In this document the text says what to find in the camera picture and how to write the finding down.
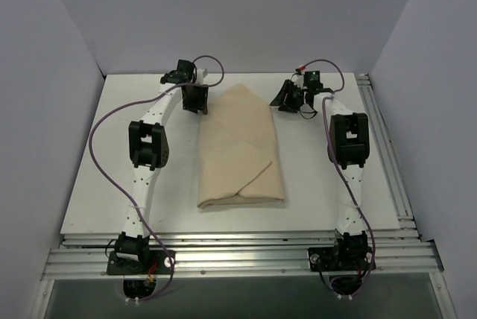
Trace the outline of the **beige cloth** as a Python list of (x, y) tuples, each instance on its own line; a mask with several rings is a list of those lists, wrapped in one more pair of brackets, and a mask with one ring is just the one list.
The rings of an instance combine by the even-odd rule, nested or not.
[(200, 209), (285, 201), (271, 108), (242, 83), (209, 104), (200, 121), (198, 164)]

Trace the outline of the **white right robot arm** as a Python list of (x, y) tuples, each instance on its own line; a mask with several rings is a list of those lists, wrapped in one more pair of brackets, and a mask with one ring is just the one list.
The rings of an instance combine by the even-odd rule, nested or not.
[(327, 153), (341, 183), (338, 185), (338, 220), (331, 260), (338, 268), (371, 263), (376, 251), (373, 232), (361, 208), (364, 166), (370, 156), (370, 133), (366, 113), (351, 110), (325, 87), (319, 71), (303, 67), (284, 81), (271, 106), (287, 113), (300, 113), (307, 105), (323, 116)]

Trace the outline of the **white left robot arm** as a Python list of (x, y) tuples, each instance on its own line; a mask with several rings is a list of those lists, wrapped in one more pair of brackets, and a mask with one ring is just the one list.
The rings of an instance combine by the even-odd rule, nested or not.
[(123, 262), (134, 274), (145, 272), (152, 261), (149, 247), (152, 229), (148, 225), (148, 216), (154, 186), (170, 154), (165, 125), (178, 104), (189, 112), (206, 113), (209, 85), (204, 80), (207, 74), (208, 71), (198, 68), (194, 60), (179, 60), (176, 69), (160, 78), (159, 93), (155, 98), (134, 102), (135, 105), (151, 106), (127, 129), (133, 190), (129, 194), (120, 185), (116, 188), (127, 197), (132, 209), (113, 251), (116, 261)]

